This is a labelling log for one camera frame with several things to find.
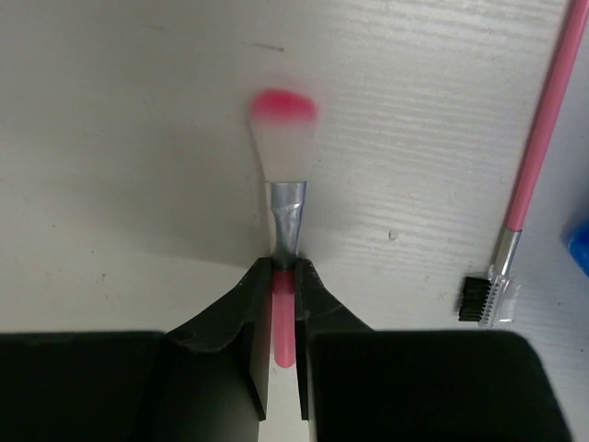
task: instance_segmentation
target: blue object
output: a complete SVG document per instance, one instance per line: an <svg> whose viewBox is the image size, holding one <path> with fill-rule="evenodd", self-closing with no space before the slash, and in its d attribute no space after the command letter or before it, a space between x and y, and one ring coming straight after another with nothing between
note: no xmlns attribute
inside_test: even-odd
<svg viewBox="0 0 589 442"><path fill-rule="evenodd" d="M572 232L569 252L589 277L589 222Z"/></svg>

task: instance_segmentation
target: pink handle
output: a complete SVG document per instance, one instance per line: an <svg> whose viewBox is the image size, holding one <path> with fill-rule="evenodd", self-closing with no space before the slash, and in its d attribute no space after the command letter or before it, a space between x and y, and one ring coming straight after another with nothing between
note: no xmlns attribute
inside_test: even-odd
<svg viewBox="0 0 589 442"><path fill-rule="evenodd" d="M274 360L288 368L295 363L295 272L274 271L272 279Z"/></svg>
<svg viewBox="0 0 589 442"><path fill-rule="evenodd" d="M520 231L524 226L525 215L532 201L537 178L571 78L574 60L581 45L588 12L589 0L576 0L570 12L567 28L564 30L544 96L540 101L507 218L507 227L512 231Z"/></svg>

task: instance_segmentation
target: silver ferrule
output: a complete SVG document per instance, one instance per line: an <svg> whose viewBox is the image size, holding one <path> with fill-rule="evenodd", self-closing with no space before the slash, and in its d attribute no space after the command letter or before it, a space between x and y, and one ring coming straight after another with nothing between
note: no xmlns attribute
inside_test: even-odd
<svg viewBox="0 0 589 442"><path fill-rule="evenodd" d="M515 249L522 232L514 232L504 227L501 234L501 241L495 254L492 270L495 275L507 276L515 256Z"/></svg>
<svg viewBox="0 0 589 442"><path fill-rule="evenodd" d="M266 183L271 256L282 270L295 265L305 194L306 182Z"/></svg>

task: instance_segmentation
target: white table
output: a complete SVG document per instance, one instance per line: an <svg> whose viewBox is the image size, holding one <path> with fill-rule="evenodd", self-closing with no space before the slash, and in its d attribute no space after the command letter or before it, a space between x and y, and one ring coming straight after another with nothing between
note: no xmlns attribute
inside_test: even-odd
<svg viewBox="0 0 589 442"><path fill-rule="evenodd" d="M4 0L0 330L169 330L265 251L244 103L320 100L304 250L376 328L453 307L502 223L564 0ZM530 339L589 437L589 41L514 271ZM293 370L260 440L305 440Z"/></svg>

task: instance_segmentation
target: pink makeup brush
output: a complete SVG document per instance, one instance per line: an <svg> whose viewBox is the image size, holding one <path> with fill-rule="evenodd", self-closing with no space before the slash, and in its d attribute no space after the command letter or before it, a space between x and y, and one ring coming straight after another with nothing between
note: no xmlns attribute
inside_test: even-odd
<svg viewBox="0 0 589 442"><path fill-rule="evenodd" d="M295 363L295 266L311 140L318 109L312 99L285 89L264 89L249 107L251 129L264 169L274 262L272 335L279 366Z"/></svg>
<svg viewBox="0 0 589 442"><path fill-rule="evenodd" d="M517 287L511 284L509 269L522 234L527 209L532 201L550 138L559 117L560 106L571 78L572 67L581 45L589 0L575 0L560 47L549 74L546 90L539 103L536 121L529 137L513 200L502 229L497 252L488 278L465 279L459 320L475 321L480 326L514 320Z"/></svg>

